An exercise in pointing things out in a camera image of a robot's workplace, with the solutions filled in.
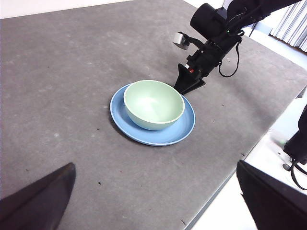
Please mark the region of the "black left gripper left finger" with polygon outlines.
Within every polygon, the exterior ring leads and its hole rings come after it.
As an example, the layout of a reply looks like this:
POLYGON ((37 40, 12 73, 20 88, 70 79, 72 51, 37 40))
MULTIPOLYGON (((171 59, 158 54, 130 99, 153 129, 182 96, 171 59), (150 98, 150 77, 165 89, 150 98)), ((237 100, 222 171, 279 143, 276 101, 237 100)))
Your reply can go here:
POLYGON ((55 230, 76 179, 72 162, 0 200, 2 230, 55 230))

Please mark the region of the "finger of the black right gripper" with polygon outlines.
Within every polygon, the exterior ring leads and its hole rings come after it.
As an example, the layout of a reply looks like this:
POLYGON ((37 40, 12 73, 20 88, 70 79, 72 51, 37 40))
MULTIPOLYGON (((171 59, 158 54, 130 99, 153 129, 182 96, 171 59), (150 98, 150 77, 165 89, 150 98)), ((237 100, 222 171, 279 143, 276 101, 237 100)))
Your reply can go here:
POLYGON ((189 88, 193 84, 191 72, 182 64, 178 64, 178 78, 174 85, 175 88, 189 88))
POLYGON ((182 81, 177 86, 177 91, 180 94, 187 94, 195 89, 198 89, 206 84, 203 80, 182 81))

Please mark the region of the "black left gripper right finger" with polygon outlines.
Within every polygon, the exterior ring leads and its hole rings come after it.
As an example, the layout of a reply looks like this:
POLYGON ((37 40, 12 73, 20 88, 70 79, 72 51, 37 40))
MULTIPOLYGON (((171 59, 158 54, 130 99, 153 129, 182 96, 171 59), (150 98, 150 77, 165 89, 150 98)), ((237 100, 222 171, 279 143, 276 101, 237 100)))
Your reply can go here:
POLYGON ((236 176, 259 230, 305 230, 307 195, 240 160, 236 176))

